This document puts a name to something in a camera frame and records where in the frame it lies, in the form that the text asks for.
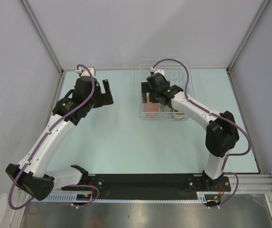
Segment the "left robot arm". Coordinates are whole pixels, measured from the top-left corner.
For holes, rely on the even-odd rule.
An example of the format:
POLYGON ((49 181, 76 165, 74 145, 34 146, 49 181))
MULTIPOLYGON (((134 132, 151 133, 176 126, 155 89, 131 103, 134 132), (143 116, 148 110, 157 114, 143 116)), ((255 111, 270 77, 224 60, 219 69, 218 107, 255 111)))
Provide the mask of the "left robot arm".
POLYGON ((56 172, 47 167, 65 137, 93 108, 113 104, 109 81, 103 80, 105 92, 96 78, 81 76, 73 89, 60 99, 50 120, 31 151, 18 163, 5 170, 10 179, 36 200, 44 200, 52 190, 74 185, 83 190, 89 184, 88 171, 78 165, 56 172))

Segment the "green cup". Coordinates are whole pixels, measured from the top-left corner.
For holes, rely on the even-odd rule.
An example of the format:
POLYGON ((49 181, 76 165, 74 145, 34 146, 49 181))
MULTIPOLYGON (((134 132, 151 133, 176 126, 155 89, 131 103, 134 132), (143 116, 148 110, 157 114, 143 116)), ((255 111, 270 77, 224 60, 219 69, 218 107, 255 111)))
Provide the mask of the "green cup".
POLYGON ((161 112, 169 113, 172 112, 172 108, 168 107, 167 105, 159 104, 159 109, 161 112))

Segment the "pink cup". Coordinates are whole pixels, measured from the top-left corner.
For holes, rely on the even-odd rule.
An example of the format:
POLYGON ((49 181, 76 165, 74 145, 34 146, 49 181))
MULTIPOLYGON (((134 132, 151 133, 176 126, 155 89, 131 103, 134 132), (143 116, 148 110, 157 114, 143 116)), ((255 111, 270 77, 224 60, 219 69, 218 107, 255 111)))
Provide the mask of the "pink cup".
POLYGON ((143 111, 145 113, 158 113, 159 104, 150 101, 150 95, 147 94, 147 102, 144 104, 143 111))

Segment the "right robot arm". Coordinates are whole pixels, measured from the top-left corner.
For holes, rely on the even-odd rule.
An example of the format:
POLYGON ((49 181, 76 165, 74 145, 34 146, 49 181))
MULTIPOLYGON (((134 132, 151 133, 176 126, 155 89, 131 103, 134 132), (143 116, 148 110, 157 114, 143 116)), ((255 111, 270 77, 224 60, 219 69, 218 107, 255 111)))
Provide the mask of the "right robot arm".
POLYGON ((215 190, 222 179, 225 156, 239 141, 240 136, 231 112, 213 113, 213 110, 190 98, 181 87, 170 85, 163 70, 151 70, 141 91, 149 94, 150 102, 159 103, 188 116, 205 131, 205 146, 209 151, 206 168, 198 187, 215 190))

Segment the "aluminium frame rail front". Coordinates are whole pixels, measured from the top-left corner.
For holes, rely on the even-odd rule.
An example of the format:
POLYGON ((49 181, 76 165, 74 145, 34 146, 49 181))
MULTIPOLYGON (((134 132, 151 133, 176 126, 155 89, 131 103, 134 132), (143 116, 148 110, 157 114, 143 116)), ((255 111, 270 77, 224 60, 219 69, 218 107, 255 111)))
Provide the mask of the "aluminium frame rail front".
MULTIPOLYGON (((272 177, 270 175, 261 175, 261 174, 238 174, 234 176, 232 174, 227 174, 224 177, 229 178, 231 191, 219 193, 225 197, 229 194, 235 192, 237 194, 265 194, 272 193, 272 177)), ((76 203, 88 202, 94 197, 99 198, 100 191, 93 184, 77 185, 76 187, 62 187, 60 189, 54 189, 51 193, 56 192, 76 192, 77 198, 76 203)), ((107 199, 98 199, 99 201, 144 201, 144 200, 107 200, 107 199)), ((191 202, 204 202, 197 195, 196 199, 191 200, 147 200, 147 201, 191 201, 191 202)))

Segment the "beige cup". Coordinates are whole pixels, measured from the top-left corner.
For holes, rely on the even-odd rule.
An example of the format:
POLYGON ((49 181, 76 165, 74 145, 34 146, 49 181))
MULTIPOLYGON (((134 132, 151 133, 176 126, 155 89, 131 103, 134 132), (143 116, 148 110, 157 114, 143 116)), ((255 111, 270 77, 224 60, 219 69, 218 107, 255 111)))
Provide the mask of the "beige cup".
POLYGON ((173 109, 173 110, 172 110, 172 116, 173 116, 173 118, 176 119, 176 120, 184 120, 184 119, 185 119, 185 114, 179 112, 179 111, 176 110, 176 109, 173 109))

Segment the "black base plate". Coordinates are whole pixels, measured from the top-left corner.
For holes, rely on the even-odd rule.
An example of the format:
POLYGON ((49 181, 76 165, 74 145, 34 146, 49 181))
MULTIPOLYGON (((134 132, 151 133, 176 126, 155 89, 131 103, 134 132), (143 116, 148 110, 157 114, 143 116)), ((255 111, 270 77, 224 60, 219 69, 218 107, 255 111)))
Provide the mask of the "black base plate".
POLYGON ((228 177, 203 174, 89 174, 79 185, 93 184, 100 200, 194 200, 198 192, 230 192, 228 177))

